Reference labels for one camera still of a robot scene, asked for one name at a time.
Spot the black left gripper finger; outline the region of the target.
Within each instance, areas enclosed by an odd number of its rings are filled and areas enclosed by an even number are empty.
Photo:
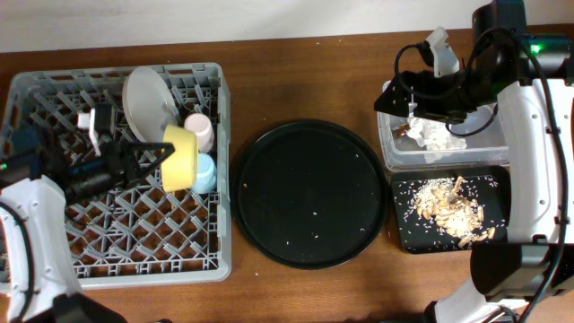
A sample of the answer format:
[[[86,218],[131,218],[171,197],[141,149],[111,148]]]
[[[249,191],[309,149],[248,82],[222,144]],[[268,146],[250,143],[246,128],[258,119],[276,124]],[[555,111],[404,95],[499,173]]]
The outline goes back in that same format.
[[[140,185],[142,182],[145,182],[145,179],[152,175],[156,169],[158,169],[163,162],[165,162],[171,153],[163,153],[160,157],[158,157],[155,161],[150,163],[148,166],[141,166],[138,160],[136,159],[136,154],[131,153],[129,155],[129,186],[134,187]]]
[[[171,155],[175,152],[175,147],[171,143],[128,143],[127,150],[130,153],[161,151],[162,154],[166,153],[167,155]]]

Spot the yellow bowl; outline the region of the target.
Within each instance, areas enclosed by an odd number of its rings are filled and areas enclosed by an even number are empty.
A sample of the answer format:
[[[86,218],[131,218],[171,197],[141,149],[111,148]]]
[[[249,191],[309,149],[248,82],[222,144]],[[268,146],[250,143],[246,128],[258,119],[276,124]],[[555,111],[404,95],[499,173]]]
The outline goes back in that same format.
[[[198,145],[194,132],[168,125],[163,141],[173,144],[174,153],[161,164],[163,190],[167,193],[191,188],[196,183]]]

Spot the pink plastic cup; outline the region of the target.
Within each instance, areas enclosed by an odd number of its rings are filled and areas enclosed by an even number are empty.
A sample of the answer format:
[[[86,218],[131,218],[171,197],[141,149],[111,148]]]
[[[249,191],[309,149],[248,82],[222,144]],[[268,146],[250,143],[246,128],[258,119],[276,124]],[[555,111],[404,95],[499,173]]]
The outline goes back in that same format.
[[[215,134],[212,122],[205,114],[190,114],[184,121],[184,128],[196,135],[200,153],[209,153],[212,150]]]

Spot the white tissue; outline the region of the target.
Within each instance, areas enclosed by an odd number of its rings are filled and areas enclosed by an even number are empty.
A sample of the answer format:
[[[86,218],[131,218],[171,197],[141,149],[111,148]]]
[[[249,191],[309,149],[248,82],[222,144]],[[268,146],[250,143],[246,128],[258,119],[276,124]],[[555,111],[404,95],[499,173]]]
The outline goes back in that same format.
[[[407,124],[406,135],[428,151],[464,150],[467,147],[466,140],[451,135],[444,123],[409,117]]]

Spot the light grey round plate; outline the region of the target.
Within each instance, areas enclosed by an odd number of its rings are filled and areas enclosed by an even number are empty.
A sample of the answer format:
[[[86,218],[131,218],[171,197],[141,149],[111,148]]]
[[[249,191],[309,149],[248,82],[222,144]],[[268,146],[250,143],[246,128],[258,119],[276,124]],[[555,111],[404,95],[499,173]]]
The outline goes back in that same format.
[[[167,84],[148,66],[137,67],[126,78],[122,107],[131,131],[141,142],[161,142],[166,127],[178,124],[176,104]]]

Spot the light blue plastic cup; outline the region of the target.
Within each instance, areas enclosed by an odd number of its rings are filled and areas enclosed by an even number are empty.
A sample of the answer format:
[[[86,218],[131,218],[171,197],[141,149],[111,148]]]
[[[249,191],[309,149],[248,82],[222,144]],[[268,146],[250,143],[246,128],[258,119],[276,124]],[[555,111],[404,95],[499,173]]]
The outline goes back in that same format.
[[[197,194],[207,194],[216,188],[216,165],[206,153],[198,154],[196,182],[192,190]]]

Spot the gold foil wrapper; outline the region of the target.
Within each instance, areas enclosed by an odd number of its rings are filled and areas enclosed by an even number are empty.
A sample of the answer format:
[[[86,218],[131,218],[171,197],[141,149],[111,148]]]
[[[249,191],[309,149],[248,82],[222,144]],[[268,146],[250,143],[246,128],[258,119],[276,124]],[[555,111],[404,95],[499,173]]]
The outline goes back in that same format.
[[[391,135],[394,139],[398,139],[401,138],[405,135],[407,135],[408,131],[410,130],[410,126],[408,123],[404,123],[400,126],[397,127],[393,127],[391,129]]]

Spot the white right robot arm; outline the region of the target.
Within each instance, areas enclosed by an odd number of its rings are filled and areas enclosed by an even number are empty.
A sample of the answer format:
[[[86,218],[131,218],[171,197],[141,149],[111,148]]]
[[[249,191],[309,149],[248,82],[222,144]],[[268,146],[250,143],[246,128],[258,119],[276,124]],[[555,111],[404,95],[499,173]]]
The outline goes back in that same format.
[[[396,71],[378,112],[462,123],[493,104],[509,149],[507,238],[475,245],[470,278],[430,303],[424,322],[526,321],[535,306],[573,288],[573,43],[531,34],[520,1],[494,0],[474,12],[465,67],[434,31],[417,45],[426,69]]]

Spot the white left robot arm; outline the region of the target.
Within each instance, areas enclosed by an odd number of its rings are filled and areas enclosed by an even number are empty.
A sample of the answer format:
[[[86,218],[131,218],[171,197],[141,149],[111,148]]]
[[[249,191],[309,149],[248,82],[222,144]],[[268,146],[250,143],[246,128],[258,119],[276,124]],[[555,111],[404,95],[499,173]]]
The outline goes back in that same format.
[[[1,223],[10,267],[10,322],[122,322],[86,296],[65,231],[69,205],[144,181],[175,148],[106,142],[99,157],[71,164],[57,135],[34,127],[30,149],[1,162]]]

